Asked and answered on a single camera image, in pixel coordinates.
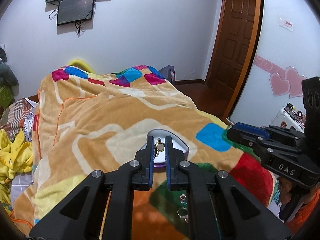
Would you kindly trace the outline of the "purple heart-shaped tin box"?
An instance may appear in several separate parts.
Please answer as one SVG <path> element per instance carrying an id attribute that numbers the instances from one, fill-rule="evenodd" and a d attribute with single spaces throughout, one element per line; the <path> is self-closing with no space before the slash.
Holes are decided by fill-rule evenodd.
<path id="1" fill-rule="evenodd" d="M 147 137 L 152 136 L 154 138 L 155 145 L 159 141 L 163 146 L 158 150 L 157 156 L 155 157 L 155 168 L 163 168 L 165 166 L 165 137 L 171 136 L 173 147 L 177 150 L 180 150 L 184 154 L 184 158 L 187 159 L 189 154 L 188 145 L 174 133 L 164 130 L 164 129 L 153 129 L 148 132 Z"/>

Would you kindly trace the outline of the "white sticker-covered appliance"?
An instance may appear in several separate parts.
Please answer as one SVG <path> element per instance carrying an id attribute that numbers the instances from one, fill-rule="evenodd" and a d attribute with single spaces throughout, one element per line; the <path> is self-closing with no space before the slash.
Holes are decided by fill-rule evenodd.
<path id="1" fill-rule="evenodd" d="M 271 125 L 304 132 L 305 115 L 296 110 L 294 105 L 287 103 L 278 111 L 276 117 L 271 121 Z"/>

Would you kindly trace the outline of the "orange sleeve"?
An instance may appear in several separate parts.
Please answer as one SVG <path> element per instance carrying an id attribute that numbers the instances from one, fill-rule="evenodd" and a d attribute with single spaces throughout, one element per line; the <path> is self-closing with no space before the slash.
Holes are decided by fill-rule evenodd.
<path id="1" fill-rule="evenodd" d="M 299 229 L 303 226 L 304 222 L 310 216 L 318 201 L 319 189 L 316 189 L 314 190 L 312 199 L 306 204 L 302 205 L 302 207 L 297 211 L 297 213 L 291 221 L 287 221 L 285 223 L 293 235 L 296 234 L 299 231 Z"/>

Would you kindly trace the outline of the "colourful patchwork fleece blanket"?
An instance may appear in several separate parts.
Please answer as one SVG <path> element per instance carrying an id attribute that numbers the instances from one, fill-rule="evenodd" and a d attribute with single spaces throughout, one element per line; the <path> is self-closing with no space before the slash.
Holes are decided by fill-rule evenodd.
<path id="1" fill-rule="evenodd" d="M 257 157 L 225 141 L 226 124 L 199 111 L 155 68 L 95 75 L 67 66 L 41 81 L 38 96 L 34 183 L 11 214 L 25 234 L 93 170 L 110 172 L 131 161 L 153 129 L 178 136 L 190 161 L 229 172 L 264 206 L 272 201 L 275 177 Z"/>

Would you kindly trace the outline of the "white heart-decorated wardrobe door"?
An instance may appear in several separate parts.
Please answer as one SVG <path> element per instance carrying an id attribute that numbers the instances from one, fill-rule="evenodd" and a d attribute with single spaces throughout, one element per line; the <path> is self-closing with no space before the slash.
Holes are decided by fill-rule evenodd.
<path id="1" fill-rule="evenodd" d="M 293 22 L 291 32 L 278 24 Z M 304 112 L 301 81 L 319 76 L 319 19 L 306 0 L 264 0 L 259 43 L 232 122 L 268 126 L 291 103 Z"/>

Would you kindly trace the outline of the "brown wooden door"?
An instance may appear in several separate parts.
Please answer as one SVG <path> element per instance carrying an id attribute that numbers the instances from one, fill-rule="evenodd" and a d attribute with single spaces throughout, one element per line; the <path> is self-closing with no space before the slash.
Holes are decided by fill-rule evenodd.
<path id="1" fill-rule="evenodd" d="M 217 36 L 206 77 L 213 96 L 230 101 L 251 41 L 255 0 L 222 0 Z"/>

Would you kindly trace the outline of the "grey bag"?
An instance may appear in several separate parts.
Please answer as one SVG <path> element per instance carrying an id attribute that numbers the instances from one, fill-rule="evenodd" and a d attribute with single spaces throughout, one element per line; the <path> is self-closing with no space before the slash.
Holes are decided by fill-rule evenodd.
<path id="1" fill-rule="evenodd" d="M 159 70 L 160 74 L 168 80 L 172 85 L 175 84 L 176 81 L 176 73 L 174 66 L 167 65 Z"/>

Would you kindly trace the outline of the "yellow pillow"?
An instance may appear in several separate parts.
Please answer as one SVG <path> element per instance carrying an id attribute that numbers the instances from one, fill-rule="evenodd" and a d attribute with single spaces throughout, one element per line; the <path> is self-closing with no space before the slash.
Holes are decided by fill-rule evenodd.
<path id="1" fill-rule="evenodd" d="M 81 59 L 73 59 L 67 63 L 69 66 L 75 66 L 80 68 L 81 70 L 84 70 L 86 72 L 96 74 L 96 71 L 84 60 Z"/>

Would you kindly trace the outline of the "yellow cartoon bed sheet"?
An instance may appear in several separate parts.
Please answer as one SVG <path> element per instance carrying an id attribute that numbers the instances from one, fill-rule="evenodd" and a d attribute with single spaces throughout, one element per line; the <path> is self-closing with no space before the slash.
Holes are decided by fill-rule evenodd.
<path id="1" fill-rule="evenodd" d="M 32 143 L 26 141 L 22 129 L 11 141 L 7 132 L 1 129 L 1 206 L 7 214 L 11 214 L 11 186 L 10 182 L 18 173 L 32 171 L 33 148 Z"/>

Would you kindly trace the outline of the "striped patterned cloth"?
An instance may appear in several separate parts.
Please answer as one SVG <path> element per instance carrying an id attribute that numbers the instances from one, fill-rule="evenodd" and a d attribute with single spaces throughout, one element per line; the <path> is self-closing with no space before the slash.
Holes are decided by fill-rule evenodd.
<path id="1" fill-rule="evenodd" d="M 13 141 L 20 130 L 23 131 L 26 141 L 32 142 L 31 133 L 33 130 L 35 108 L 38 105 L 35 101 L 22 98 L 11 104 L 1 117 L 1 129 L 4 129 Z"/>

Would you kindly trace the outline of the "pile of clothes and boxes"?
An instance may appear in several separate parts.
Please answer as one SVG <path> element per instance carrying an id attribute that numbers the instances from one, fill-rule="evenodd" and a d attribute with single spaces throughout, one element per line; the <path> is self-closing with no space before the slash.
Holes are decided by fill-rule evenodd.
<path id="1" fill-rule="evenodd" d="M 4 110 L 14 101 L 18 87 L 18 79 L 8 65 L 8 59 L 5 52 L 5 45 L 1 44 L 1 115 Z"/>

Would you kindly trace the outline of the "red white wall label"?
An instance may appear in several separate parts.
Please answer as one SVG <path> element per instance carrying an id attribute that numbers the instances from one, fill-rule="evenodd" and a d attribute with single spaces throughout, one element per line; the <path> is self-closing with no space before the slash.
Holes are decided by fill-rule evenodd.
<path id="1" fill-rule="evenodd" d="M 284 19 L 283 17 L 280 17 L 279 20 L 278 20 L 278 24 L 280 27 L 282 28 L 285 28 L 291 32 L 294 31 L 294 24 L 293 22 L 289 21 L 289 20 L 286 20 Z"/>

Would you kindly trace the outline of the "small black wall monitor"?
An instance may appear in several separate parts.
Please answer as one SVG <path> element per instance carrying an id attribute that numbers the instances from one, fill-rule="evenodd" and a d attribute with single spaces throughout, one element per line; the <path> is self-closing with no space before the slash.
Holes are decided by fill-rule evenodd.
<path id="1" fill-rule="evenodd" d="M 57 10 L 57 26 L 91 20 L 95 0 L 61 0 Z"/>

